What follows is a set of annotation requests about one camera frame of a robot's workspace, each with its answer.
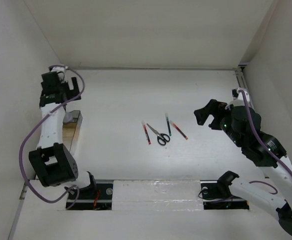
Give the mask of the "clear paper clip jar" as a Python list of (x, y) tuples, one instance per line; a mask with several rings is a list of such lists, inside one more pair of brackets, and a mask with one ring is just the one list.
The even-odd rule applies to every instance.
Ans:
[(66, 112), (63, 118), (63, 123), (67, 124), (67, 123), (71, 123), (72, 121), (73, 121), (72, 113)]

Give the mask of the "red orange pen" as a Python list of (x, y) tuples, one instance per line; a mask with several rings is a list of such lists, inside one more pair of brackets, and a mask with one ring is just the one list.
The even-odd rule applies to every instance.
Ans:
[(172, 121), (169, 120), (169, 123), (174, 127), (182, 136), (185, 140), (188, 140), (188, 137), (183, 133), (183, 131)]

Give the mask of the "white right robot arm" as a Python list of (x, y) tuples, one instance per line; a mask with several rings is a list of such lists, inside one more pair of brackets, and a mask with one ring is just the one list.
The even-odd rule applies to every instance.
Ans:
[(261, 130), (261, 116), (243, 101), (227, 104), (215, 99), (195, 110), (194, 115), (200, 126), (212, 116), (209, 128), (223, 131), (274, 185), (269, 192), (257, 187), (260, 180), (247, 181), (229, 170), (213, 184), (202, 185), (203, 199), (246, 200), (271, 215), (292, 236), (292, 164), (282, 144)]

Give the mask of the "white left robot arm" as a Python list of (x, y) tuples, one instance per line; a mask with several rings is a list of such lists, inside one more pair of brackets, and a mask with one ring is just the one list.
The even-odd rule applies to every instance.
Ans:
[(63, 125), (69, 120), (66, 105), (81, 99), (77, 78), (66, 79), (67, 67), (51, 66), (42, 74), (39, 108), (42, 120), (39, 123), (40, 137), (36, 149), (28, 159), (43, 187), (77, 184), (81, 194), (92, 198), (97, 194), (93, 175), (85, 172), (79, 179), (79, 169), (74, 156), (63, 143)]

